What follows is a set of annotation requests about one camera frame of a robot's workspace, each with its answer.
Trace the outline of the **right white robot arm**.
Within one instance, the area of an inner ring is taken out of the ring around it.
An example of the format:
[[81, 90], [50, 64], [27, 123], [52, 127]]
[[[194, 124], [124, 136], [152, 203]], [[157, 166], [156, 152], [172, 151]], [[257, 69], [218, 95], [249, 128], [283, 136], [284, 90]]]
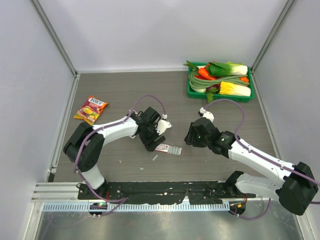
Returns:
[[262, 175], [234, 171], [225, 182], [230, 197], [262, 196], [279, 201], [290, 213], [302, 216], [319, 191], [307, 164], [285, 162], [262, 152], [230, 131], [219, 131], [208, 118], [191, 122], [184, 141], [189, 146], [208, 148], [216, 155], [245, 164]]

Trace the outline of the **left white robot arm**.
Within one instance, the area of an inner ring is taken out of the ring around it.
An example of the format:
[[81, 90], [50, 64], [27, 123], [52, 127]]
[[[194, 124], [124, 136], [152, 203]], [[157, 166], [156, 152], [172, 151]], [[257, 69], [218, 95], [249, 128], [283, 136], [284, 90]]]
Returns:
[[108, 182], [101, 174], [97, 162], [102, 148], [116, 140], [139, 137], [147, 151], [153, 152], [165, 141], [163, 134], [172, 124], [167, 116], [152, 107], [145, 111], [131, 111], [123, 118], [98, 125], [79, 124], [63, 147], [63, 153], [74, 164], [89, 186], [89, 194], [100, 200], [107, 196]]

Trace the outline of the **red white staple box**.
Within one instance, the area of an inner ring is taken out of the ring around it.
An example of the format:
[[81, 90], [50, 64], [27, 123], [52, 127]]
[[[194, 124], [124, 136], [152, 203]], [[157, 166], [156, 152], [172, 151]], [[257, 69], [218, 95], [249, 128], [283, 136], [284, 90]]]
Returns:
[[173, 154], [173, 155], [181, 155], [182, 153], [182, 148], [178, 146], [173, 146], [173, 145], [168, 145], [168, 144], [159, 144], [156, 148], [156, 151], [158, 152], [163, 152], [163, 153], [168, 153], [168, 154]]

